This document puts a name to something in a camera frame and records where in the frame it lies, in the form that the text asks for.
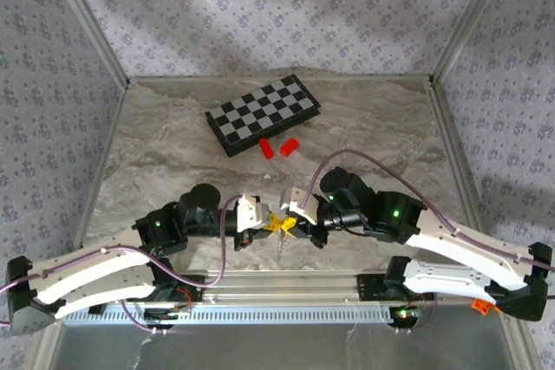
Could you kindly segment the aluminium frame post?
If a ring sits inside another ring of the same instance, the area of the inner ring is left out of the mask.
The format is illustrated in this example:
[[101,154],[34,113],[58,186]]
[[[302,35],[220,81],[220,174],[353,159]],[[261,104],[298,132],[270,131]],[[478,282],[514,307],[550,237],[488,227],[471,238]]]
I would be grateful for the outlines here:
[[94,45],[102,62],[114,80],[122,87],[127,87],[129,79],[122,68],[116,53],[102,32],[101,25],[88,5],[87,0],[67,0],[82,28]]
[[460,52],[478,24],[490,0],[469,0],[454,25],[453,31],[445,48],[442,50],[438,62],[430,74],[431,84],[435,87],[441,84],[452,69]]

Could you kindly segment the grey metal sheet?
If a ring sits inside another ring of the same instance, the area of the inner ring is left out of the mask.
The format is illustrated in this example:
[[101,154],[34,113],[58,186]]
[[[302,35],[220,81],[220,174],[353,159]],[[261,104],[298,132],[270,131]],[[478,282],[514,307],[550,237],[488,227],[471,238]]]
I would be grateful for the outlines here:
[[491,328],[468,337],[386,325],[191,326],[149,335],[134,326],[69,327],[47,370],[519,370]]

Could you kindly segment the black and grey chessboard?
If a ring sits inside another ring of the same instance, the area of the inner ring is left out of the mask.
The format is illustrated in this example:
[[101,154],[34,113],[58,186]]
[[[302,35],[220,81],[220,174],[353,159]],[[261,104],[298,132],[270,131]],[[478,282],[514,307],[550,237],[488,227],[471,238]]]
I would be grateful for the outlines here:
[[320,114],[321,104],[296,75],[257,88],[205,112],[228,157]]

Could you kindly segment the small circuit board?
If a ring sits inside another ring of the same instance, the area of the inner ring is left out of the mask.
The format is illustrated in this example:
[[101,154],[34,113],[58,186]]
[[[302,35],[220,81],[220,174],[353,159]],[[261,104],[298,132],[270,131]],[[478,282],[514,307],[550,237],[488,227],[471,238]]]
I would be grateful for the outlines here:
[[389,309],[392,322],[392,328],[412,329],[416,327],[417,322],[423,316],[423,310],[416,306],[409,307],[392,307]]
[[170,330],[177,325],[180,318],[185,318],[190,313],[191,309],[188,307],[147,308],[143,314],[143,321],[149,328]]

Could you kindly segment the aluminium table edge rail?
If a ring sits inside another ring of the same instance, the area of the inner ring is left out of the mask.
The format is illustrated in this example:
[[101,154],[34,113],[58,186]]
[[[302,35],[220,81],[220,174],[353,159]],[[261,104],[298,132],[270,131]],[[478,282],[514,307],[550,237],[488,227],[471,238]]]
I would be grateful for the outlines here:
[[459,147],[460,136],[452,121],[447,97],[432,75],[428,77],[427,91],[431,108],[438,123],[441,140],[447,153],[447,164],[454,178],[467,225],[480,227],[480,217],[476,200],[476,190],[467,174],[467,158]]
[[[426,83],[429,75],[297,75],[301,81],[402,81],[408,83]],[[132,82],[186,82],[186,81],[275,81],[284,75],[255,75],[255,76],[140,76],[131,78]]]
[[84,206],[82,219],[79,223],[79,227],[77,229],[75,239],[71,245],[72,250],[80,249],[82,247],[84,238],[86,236],[86,233],[90,224],[90,220],[95,209],[96,200],[98,198],[98,194],[101,189],[101,183],[103,181],[104,174],[107,168],[110,149],[114,141],[115,130],[117,128],[117,124],[121,116],[121,110],[122,110],[124,101],[126,99],[128,88],[129,88],[129,83],[124,85],[120,91],[120,95],[114,110],[114,117],[111,120],[111,123],[109,125],[108,135],[102,148],[99,164],[97,165],[95,170],[95,176],[91,185],[91,190],[88,195],[87,202]]

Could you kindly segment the long aluminium base rail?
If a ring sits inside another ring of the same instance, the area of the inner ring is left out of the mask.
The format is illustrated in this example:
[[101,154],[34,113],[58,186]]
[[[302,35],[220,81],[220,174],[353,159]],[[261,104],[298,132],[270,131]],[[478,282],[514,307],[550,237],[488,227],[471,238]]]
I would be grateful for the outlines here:
[[[486,289],[492,281],[480,272],[464,266],[425,264],[411,261],[403,272],[389,271],[384,274],[388,282],[400,283],[417,295],[424,293],[448,294],[481,299],[497,305],[497,295],[506,290],[495,287],[491,293]],[[151,271],[134,273],[131,270],[114,273],[105,278],[74,289],[64,295],[64,308],[80,310],[98,304],[118,301],[150,302],[148,297],[155,289],[149,282]],[[325,276],[308,275],[273,276],[269,273],[251,273],[245,276],[226,276],[211,288],[203,288],[199,302],[264,302],[264,301],[317,301],[346,299],[359,300],[355,275]]]

